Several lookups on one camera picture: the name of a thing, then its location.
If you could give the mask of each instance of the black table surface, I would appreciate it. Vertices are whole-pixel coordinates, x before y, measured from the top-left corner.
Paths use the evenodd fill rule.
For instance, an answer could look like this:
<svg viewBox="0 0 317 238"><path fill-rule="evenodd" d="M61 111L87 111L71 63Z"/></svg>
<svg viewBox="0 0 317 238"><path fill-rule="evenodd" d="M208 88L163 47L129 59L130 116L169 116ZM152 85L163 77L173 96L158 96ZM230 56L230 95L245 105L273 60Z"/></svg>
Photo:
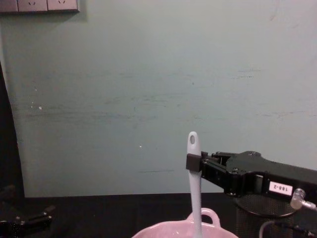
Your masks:
<svg viewBox="0 0 317 238"><path fill-rule="evenodd" d="M32 215L50 205L56 207L51 228L27 238L131 238L143 228L185 220L191 213L190 194L28 198L19 212ZM213 209L221 226L234 231L236 208L228 196L202 194L202 207Z"/></svg>

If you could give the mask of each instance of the white cable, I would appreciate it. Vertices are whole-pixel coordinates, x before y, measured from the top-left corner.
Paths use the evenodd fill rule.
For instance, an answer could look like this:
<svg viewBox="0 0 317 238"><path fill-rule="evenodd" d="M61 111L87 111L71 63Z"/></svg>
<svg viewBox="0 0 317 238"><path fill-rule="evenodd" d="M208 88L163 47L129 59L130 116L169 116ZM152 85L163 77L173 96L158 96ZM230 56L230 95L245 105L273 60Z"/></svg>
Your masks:
<svg viewBox="0 0 317 238"><path fill-rule="evenodd" d="M263 238L263 232L264 232L264 229L269 226L269 225L272 225L274 224L275 221L268 221L268 222L264 222L262 224L262 226L260 227L260 232L259 232L259 238Z"/></svg>

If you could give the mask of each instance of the power socket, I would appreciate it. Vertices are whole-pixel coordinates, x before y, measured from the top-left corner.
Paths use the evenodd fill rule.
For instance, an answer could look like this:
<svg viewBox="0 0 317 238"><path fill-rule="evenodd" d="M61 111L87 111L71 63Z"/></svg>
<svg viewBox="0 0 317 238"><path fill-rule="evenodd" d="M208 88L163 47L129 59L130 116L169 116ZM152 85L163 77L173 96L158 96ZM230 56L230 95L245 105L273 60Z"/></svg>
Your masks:
<svg viewBox="0 0 317 238"><path fill-rule="evenodd" d="M79 11L77 0L47 0L49 11Z"/></svg>
<svg viewBox="0 0 317 238"><path fill-rule="evenodd" d="M0 12L17 12L18 4L16 0L0 0Z"/></svg>
<svg viewBox="0 0 317 238"><path fill-rule="evenodd" d="M18 9L22 12L48 11L47 0L18 0Z"/></svg>

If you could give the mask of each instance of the painted wall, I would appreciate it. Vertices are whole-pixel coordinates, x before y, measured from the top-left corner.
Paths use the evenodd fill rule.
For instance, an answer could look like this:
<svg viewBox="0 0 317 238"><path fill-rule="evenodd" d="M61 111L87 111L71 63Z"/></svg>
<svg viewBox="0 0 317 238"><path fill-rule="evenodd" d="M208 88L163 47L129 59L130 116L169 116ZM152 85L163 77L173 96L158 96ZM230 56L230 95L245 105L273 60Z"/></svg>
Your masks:
<svg viewBox="0 0 317 238"><path fill-rule="evenodd" d="M316 13L314 0L89 0L2 17L26 196L188 192L191 130L205 151L317 169Z"/></svg>

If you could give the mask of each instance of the electrical outlet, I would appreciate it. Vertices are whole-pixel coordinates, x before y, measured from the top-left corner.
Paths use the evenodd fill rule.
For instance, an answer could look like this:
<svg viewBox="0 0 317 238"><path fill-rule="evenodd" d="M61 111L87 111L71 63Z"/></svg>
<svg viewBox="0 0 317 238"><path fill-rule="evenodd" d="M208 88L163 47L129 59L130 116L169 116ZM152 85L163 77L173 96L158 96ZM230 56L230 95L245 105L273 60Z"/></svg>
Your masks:
<svg viewBox="0 0 317 238"><path fill-rule="evenodd" d="M48 0L49 11L66 10L78 11L77 0Z"/></svg>
<svg viewBox="0 0 317 238"><path fill-rule="evenodd" d="M23 12L47 11L47 0L18 0L18 9Z"/></svg>
<svg viewBox="0 0 317 238"><path fill-rule="evenodd" d="M18 4L16 0L0 0L0 12L17 12Z"/></svg>

